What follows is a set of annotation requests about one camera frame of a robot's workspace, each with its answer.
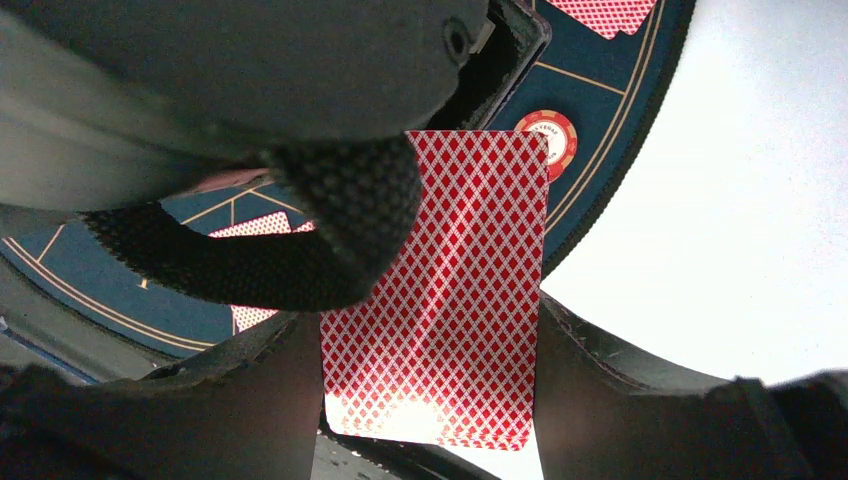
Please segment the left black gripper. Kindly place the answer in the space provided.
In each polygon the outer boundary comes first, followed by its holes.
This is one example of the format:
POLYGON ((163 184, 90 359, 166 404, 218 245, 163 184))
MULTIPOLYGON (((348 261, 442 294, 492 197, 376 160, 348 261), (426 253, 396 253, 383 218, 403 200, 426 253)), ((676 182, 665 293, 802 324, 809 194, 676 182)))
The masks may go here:
POLYGON ((1 200, 159 200, 280 146, 262 160, 310 231, 212 237, 158 202, 82 222, 128 269, 196 299, 347 308, 418 215, 416 152, 395 134, 487 125, 551 37, 525 1, 5 1, 1 200))

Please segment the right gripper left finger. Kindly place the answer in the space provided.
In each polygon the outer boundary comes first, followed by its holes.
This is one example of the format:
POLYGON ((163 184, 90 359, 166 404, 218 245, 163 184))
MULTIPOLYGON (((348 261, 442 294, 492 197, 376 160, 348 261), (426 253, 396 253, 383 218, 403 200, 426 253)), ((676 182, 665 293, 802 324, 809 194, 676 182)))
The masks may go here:
POLYGON ((278 314, 138 380, 1 370, 5 479, 307 479, 323 398, 318 317, 278 314))

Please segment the pink playing card deck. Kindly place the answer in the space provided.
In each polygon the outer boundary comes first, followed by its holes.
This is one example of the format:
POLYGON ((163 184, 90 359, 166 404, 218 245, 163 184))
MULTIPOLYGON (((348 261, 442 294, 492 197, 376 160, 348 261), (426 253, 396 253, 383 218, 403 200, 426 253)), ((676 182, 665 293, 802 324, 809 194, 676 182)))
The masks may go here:
POLYGON ((365 303, 321 319, 342 435, 516 451, 532 432, 545 137, 412 131, 416 226, 365 303))

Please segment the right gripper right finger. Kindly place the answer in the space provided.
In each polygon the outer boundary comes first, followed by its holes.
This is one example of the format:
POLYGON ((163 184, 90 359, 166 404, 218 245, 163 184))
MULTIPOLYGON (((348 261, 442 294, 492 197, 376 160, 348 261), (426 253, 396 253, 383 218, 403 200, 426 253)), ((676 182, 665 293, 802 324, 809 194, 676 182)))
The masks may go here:
POLYGON ((545 294, 534 427, 547 479, 843 479, 847 373, 775 385, 714 377, 545 294))

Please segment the pink dealt card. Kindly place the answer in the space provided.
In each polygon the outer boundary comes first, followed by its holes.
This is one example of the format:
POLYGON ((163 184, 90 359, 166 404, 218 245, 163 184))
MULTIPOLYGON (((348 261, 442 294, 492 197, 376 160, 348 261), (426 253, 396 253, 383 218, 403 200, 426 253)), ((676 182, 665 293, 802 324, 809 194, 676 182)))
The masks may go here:
POLYGON ((549 4, 606 40, 635 35, 656 0, 550 0, 549 4))

